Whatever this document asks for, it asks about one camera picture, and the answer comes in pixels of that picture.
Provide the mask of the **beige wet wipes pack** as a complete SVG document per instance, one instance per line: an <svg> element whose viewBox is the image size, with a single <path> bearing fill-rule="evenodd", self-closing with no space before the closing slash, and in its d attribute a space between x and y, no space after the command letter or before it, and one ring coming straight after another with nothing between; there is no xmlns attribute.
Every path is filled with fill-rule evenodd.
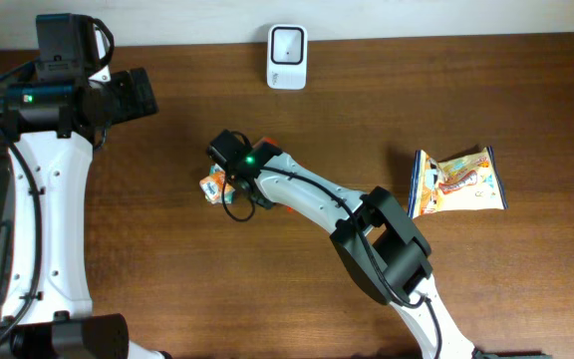
<svg viewBox="0 0 574 359"><path fill-rule="evenodd" d="M496 170L493 147L438 162L416 151L408 198L408 217L452 211L508 208Z"/></svg>

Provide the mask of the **red snack bag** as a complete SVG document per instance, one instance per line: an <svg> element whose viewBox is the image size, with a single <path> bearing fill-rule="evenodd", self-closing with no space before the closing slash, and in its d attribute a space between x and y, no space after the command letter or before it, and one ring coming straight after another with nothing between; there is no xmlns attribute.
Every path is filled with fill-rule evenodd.
<svg viewBox="0 0 574 359"><path fill-rule="evenodd" d="M272 145L272 146L274 146L274 147L279 148L278 142L275 141L274 139L269 138L269 137L262 137L262 138L260 138L260 139L253 145L253 148L254 148L254 149L260 148L263 144L270 144L270 145ZM294 210L293 210L292 207L290 207L290 206L284 206L284 207L285 207L285 210L286 210L287 212L289 212L289 213L293 213L293 212L294 212Z"/></svg>

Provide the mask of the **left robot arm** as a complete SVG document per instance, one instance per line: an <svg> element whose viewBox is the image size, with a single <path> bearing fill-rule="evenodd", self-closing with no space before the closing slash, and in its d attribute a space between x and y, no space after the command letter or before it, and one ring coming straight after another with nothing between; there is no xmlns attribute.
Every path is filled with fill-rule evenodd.
<svg viewBox="0 0 574 359"><path fill-rule="evenodd" d="M85 189L96 133L155 114L146 70L18 82L0 131L13 175L11 278L0 358L165 358L131 340L121 314L96 316L84 254Z"/></svg>

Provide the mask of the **green tissue pack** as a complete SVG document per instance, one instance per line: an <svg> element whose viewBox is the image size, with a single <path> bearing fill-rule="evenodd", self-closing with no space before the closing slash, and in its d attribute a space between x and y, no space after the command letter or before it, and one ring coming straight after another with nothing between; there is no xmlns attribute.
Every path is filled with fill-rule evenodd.
<svg viewBox="0 0 574 359"><path fill-rule="evenodd" d="M212 176L217 173L221 173L222 175L224 175L224 170L219 165L214 164L210 167L209 174ZM235 193L234 187L230 184L227 184L225 186L225 195L219 194L218 198L214 199L211 203L212 204L222 203L222 201L225 200L227 204L231 204L233 202L234 193Z"/></svg>

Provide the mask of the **orange small tissue pack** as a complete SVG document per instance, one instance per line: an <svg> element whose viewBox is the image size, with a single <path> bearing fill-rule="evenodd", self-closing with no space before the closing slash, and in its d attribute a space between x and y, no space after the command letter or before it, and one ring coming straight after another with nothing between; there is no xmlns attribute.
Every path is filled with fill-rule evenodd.
<svg viewBox="0 0 574 359"><path fill-rule="evenodd" d="M208 202L211 203L214 199L218 198L219 194L225 195L226 184L224 183L224 179L225 175L217 173L212 176L208 175L199 182L199 186Z"/></svg>

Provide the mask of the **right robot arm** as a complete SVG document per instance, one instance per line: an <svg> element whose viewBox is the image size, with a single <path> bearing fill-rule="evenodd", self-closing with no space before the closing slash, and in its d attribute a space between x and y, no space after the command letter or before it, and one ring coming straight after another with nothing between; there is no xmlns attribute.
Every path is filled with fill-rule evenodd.
<svg viewBox="0 0 574 359"><path fill-rule="evenodd" d="M422 357L481 357L437 292L429 243L389 191L343 187L277 146L253 146L239 133L212 141L209 155L252 205L282 204L323 228L355 284L401 316Z"/></svg>

